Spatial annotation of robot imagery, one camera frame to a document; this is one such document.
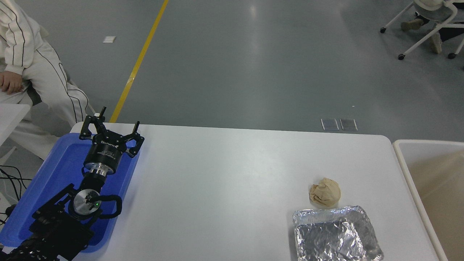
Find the yellow floor line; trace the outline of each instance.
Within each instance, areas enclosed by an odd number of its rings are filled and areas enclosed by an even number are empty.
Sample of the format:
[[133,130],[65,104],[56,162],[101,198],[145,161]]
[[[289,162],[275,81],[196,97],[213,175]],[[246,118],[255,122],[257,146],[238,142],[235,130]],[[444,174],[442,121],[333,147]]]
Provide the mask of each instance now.
[[116,122],[119,116],[119,113],[121,112],[122,106],[124,105],[124,102],[126,101],[127,95],[129,94],[130,88],[132,87],[132,83],[134,82],[135,76],[137,75],[137,72],[139,71],[140,64],[142,64],[143,58],[145,57],[145,53],[147,52],[148,46],[150,46],[151,39],[153,38],[153,35],[155,34],[156,28],[158,27],[158,24],[160,23],[161,16],[163,16],[164,9],[166,9],[166,5],[168,4],[168,2],[169,0],[164,0],[163,5],[161,6],[161,10],[158,13],[158,16],[156,17],[155,23],[151,27],[150,33],[148,34],[147,40],[145,41],[145,44],[143,45],[139,58],[137,59],[134,65],[134,69],[132,69],[129,79],[127,80],[126,87],[124,88],[121,94],[121,97],[119,98],[119,101],[116,105],[116,108],[113,112],[113,115],[111,116],[111,119],[110,119],[111,123]]

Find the gray floor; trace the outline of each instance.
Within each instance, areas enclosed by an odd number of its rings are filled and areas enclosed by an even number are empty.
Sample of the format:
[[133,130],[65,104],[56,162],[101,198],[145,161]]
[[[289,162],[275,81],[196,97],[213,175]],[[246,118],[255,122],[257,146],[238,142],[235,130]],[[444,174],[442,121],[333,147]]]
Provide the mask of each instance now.
[[[162,1],[17,2],[109,118]],[[464,53],[446,58],[461,38],[397,60],[432,25],[380,34],[410,0],[392,2],[170,0],[118,122],[323,131],[321,118],[354,118],[356,133],[392,142],[464,141]],[[32,111],[54,134],[69,131],[44,104]],[[20,149],[8,163],[33,176],[41,161]]]

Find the hand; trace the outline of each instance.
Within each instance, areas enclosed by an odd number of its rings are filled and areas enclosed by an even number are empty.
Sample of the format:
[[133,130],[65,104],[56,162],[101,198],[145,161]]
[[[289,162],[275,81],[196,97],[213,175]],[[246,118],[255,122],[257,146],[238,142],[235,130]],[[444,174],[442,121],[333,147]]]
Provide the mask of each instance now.
[[22,91],[23,78],[15,72],[0,72],[1,91],[6,91],[8,95]]

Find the shoe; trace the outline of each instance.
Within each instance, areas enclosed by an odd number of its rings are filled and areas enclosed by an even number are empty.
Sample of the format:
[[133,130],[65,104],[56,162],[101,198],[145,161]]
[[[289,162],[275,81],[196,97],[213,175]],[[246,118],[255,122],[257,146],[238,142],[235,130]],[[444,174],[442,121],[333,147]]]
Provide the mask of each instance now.
[[407,32],[409,30],[418,30],[423,25],[424,25],[424,21],[422,19],[416,18],[409,22],[402,22],[401,30],[403,30],[403,32]]
[[430,50],[433,53],[440,54],[441,53],[441,38],[440,34],[436,33],[430,37]]

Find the black cable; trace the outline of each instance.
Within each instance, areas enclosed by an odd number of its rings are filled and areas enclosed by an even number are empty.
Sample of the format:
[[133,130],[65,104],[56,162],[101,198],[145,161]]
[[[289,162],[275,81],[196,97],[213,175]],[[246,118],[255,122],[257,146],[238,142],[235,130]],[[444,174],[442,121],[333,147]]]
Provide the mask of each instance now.
[[[19,183],[19,199],[18,199],[18,201],[19,201],[19,200],[21,199],[21,197],[22,197],[22,194],[23,194],[23,187],[21,187],[21,182],[19,181],[19,179],[18,179],[17,177],[12,176],[12,175],[6,173],[6,172],[5,172],[4,170],[2,170],[1,168],[0,168],[0,172],[3,173],[3,174],[5,174],[5,175],[7,176],[7,179],[9,179],[10,181],[12,181],[11,178],[14,178],[14,179],[16,179],[16,180],[18,181],[18,183]],[[14,191],[16,192],[16,198],[18,198],[18,193],[17,193],[17,190],[16,190],[16,186],[14,185],[13,181],[12,181],[12,184],[13,184]]]
[[13,185],[13,189],[14,189],[14,193],[16,194],[16,198],[18,199],[19,201],[19,196],[18,196],[18,191],[16,190],[16,185],[14,184],[13,182],[13,179],[11,179],[10,175],[8,175],[6,172],[4,172],[2,169],[0,169],[0,172],[3,173],[4,175],[6,175],[8,177],[8,179],[11,181],[11,185]]
[[25,179],[25,178],[23,178],[23,176],[21,175],[21,171],[20,171],[18,168],[16,168],[15,166],[0,165],[0,167],[14,168],[14,169],[18,172],[18,174],[19,174],[19,179],[21,180],[21,183],[23,183],[24,188],[27,189],[26,185],[24,185],[24,181],[25,181],[25,180],[32,180],[32,179]]
[[28,181],[31,181],[32,179],[30,178],[17,178],[15,176],[11,176],[12,178],[16,179],[16,180],[28,180]]

